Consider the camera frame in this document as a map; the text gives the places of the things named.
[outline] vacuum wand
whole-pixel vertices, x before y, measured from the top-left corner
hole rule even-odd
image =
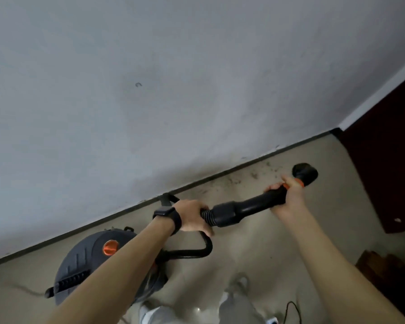
[[[317,170],[306,163],[295,165],[292,174],[302,186],[309,185],[318,177]],[[237,224],[244,217],[284,204],[287,193],[286,187],[284,184],[277,190],[267,191],[245,201],[230,201],[216,205],[211,210],[202,209],[201,217],[210,226],[225,227]]]

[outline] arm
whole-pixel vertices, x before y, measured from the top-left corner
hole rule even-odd
[[[174,205],[182,220],[182,231],[212,229],[200,217],[207,208],[196,200]],[[126,313],[156,256],[174,231],[170,218],[155,217],[136,237],[94,271],[57,307],[48,324],[116,324]]]
[[[286,203],[272,209],[297,242],[300,254],[330,319],[335,324],[399,323],[405,317],[359,271],[324,234],[304,203],[303,189],[293,178]],[[277,189],[281,183],[266,190]]]

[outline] vacuum cleaner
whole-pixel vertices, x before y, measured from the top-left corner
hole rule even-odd
[[[297,164],[292,169],[292,175],[302,186],[312,183],[318,172],[309,164]],[[201,217],[210,225],[225,227],[239,223],[244,217],[262,210],[285,203],[288,186],[284,184],[277,190],[267,191],[259,196],[245,201],[229,201],[221,203],[210,210],[201,210]],[[169,193],[158,198],[162,206],[171,206],[179,199]],[[161,250],[156,257],[145,279],[141,283],[135,302],[146,300],[159,291],[168,281],[165,274],[165,263],[173,259],[203,258],[213,250],[211,239],[200,232],[205,242],[205,248],[200,250]],[[125,245],[136,236],[131,227],[110,229],[89,235],[70,250],[57,271],[54,286],[45,292],[45,298],[55,297],[56,305],[60,305],[93,271],[111,257],[120,246]]]

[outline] hand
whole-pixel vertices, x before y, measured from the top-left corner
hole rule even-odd
[[[283,205],[274,206],[270,210],[283,221],[307,211],[307,207],[304,201],[303,188],[300,183],[290,176],[282,175],[281,177],[289,186],[288,192],[286,193],[286,202]],[[277,190],[284,182],[270,185],[265,188],[264,192],[267,192],[268,190]]]
[[[181,231],[203,231],[208,236],[213,236],[213,229],[200,216],[201,209],[209,209],[199,200],[180,200],[174,204],[181,218]]]

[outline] forearm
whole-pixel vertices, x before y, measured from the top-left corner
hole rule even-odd
[[[173,231],[171,219],[156,217],[72,292],[48,324],[116,324]]]
[[[307,209],[284,220],[330,318],[340,323],[405,323],[405,317],[333,245]]]

